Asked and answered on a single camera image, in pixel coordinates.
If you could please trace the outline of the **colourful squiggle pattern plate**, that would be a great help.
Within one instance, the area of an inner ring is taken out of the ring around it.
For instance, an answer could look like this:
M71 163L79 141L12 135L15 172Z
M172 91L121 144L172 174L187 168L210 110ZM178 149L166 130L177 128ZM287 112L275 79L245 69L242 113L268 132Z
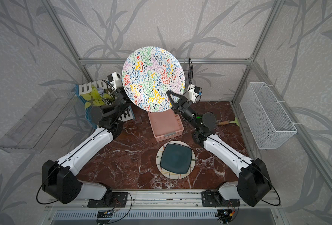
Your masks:
M182 95L185 74L179 61L167 50L141 47L132 52L122 69L122 84L129 99L142 110L159 113L172 105L167 91Z

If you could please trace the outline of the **teal square plate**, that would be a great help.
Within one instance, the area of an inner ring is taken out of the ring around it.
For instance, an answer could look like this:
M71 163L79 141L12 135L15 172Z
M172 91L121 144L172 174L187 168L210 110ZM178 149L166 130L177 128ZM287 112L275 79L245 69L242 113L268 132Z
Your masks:
M186 174L192 160L192 149L177 143L168 143L163 151L160 166L172 173Z

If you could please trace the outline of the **white plaid striped round plate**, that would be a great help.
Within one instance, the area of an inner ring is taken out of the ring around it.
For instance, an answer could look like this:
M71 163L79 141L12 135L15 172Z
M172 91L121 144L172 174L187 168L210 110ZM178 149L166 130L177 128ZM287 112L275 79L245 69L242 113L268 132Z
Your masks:
M158 150L156 165L163 176L172 180L180 180L189 176L195 168L195 153L184 142L170 141Z

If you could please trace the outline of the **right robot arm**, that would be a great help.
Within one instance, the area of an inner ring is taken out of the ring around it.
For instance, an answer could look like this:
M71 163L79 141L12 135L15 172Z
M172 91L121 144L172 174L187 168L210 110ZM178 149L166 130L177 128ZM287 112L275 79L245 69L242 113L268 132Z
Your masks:
M242 200L254 207L271 191L272 185L266 164L259 158L251 159L225 143L217 134L217 120L213 113L197 113L192 108L193 100L185 94L166 92L175 114L194 127L193 140L223 161L237 176L234 182L225 182L214 190L214 201L219 206Z

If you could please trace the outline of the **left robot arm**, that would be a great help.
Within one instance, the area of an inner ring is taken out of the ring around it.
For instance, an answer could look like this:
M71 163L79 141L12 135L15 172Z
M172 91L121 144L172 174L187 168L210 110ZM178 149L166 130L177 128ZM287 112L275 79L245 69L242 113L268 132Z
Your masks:
M106 119L99 122L95 130L74 150L56 161L48 160L42 166L42 184L39 190L49 194L56 201L68 204L74 200L89 199L109 201L108 188L99 183L80 181L78 173L103 147L117 138L123 130L119 118L130 106L130 99L123 88L115 90L117 104L106 111Z

